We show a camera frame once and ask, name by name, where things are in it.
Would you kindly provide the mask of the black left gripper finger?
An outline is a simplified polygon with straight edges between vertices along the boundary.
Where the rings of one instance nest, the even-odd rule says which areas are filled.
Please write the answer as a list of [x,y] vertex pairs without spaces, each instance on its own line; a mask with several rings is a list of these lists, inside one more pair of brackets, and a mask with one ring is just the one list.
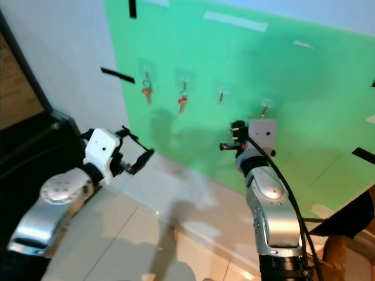
[[136,142],[137,145],[139,145],[142,149],[148,150],[147,147],[145,147],[143,144],[141,144],[139,142],[139,137],[136,136],[136,135],[134,135],[133,133],[131,133],[131,130],[128,129],[128,128],[126,128],[126,126],[121,126],[120,131],[117,131],[116,135],[118,137],[120,137],[121,140],[123,140],[124,138],[128,137],[128,138],[132,139],[134,142]]
[[146,150],[134,163],[129,166],[129,174],[137,174],[142,168],[146,166],[150,158],[154,155],[155,150]]

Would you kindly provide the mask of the orange headed hanging key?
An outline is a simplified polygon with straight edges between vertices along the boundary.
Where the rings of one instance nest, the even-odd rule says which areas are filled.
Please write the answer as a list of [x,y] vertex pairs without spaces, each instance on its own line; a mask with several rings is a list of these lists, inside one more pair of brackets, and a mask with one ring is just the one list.
[[147,101],[147,104],[148,105],[152,105],[152,92],[153,92],[153,89],[152,89],[152,82],[150,81],[149,78],[145,78],[145,80],[143,80],[142,82],[142,94],[144,95],[146,101]]
[[178,99],[179,114],[182,114],[184,112],[187,102],[188,102],[187,88],[182,88],[179,91],[179,99]]

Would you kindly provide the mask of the long black tape strip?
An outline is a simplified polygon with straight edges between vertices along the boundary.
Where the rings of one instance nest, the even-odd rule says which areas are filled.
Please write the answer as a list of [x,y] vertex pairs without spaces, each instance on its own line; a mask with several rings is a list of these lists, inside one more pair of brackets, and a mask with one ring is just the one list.
[[133,83],[133,84],[135,83],[135,80],[133,77],[129,77],[128,75],[125,75],[115,70],[111,70],[109,68],[101,67],[101,72],[107,75],[110,75],[112,77],[120,78],[120,80],[124,80],[129,83]]
[[364,148],[356,148],[352,155],[356,155],[356,157],[375,165],[375,153],[368,152]]

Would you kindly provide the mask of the black glass table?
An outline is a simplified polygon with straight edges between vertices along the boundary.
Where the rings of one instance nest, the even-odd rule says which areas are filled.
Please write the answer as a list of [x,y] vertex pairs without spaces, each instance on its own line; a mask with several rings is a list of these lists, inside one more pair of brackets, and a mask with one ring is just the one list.
[[1,141],[2,249],[51,259],[91,195],[80,131],[73,118],[43,112],[3,129]]

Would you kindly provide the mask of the long white tape strip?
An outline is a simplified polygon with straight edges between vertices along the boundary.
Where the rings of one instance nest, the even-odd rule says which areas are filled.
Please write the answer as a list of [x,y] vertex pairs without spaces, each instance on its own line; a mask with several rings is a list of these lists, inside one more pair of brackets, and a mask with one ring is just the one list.
[[215,22],[222,22],[230,26],[241,27],[242,29],[256,30],[257,32],[265,33],[268,29],[268,22],[259,22],[244,17],[228,15],[225,13],[218,13],[214,11],[206,11],[203,19],[212,20]]

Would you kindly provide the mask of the large brown cardboard box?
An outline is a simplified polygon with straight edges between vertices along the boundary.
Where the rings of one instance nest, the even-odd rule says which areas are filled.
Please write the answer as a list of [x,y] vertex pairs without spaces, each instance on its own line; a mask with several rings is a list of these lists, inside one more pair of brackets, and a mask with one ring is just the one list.
[[29,80],[5,38],[0,42],[0,128],[10,128],[43,112]]

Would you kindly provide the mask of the black top wooden stand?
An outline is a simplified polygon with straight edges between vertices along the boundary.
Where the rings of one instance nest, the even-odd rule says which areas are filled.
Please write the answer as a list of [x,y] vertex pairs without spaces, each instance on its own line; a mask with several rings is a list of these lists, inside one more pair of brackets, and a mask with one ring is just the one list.
[[324,281],[375,281],[375,186],[325,220],[307,219]]

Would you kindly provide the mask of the clear adhesive wall hook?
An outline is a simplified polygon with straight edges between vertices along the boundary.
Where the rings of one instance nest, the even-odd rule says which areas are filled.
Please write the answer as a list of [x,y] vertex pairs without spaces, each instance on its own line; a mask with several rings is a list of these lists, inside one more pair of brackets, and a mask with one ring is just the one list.
[[270,112],[271,109],[275,107],[275,102],[271,99],[264,99],[262,101],[262,112],[260,113],[260,118],[265,118],[266,115]]
[[179,80],[179,85],[182,86],[186,91],[195,90],[196,86],[196,75],[195,72],[185,69],[179,69],[176,72]]
[[149,80],[155,72],[155,65],[148,59],[138,59],[139,72],[143,74],[142,80]]
[[227,83],[219,83],[215,88],[218,93],[217,104],[220,105],[225,99],[227,99],[228,94],[232,91],[231,85]]

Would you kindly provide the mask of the green wall board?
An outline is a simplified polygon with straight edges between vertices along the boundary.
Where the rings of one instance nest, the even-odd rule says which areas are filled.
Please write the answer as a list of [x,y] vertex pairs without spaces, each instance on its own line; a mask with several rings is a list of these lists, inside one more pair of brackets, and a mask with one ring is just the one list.
[[[305,217],[327,218],[375,185],[375,165],[352,152],[375,153],[375,37],[273,16],[212,0],[104,0],[129,125],[148,146],[230,189],[244,180],[232,152],[233,121],[259,118],[262,101],[275,107],[274,163]],[[268,22],[265,33],[203,19],[206,11]],[[307,49],[295,40],[310,43]],[[155,65],[152,105],[142,94],[138,59]],[[195,90],[179,114],[177,70],[195,72]],[[219,83],[231,92],[217,104]]]

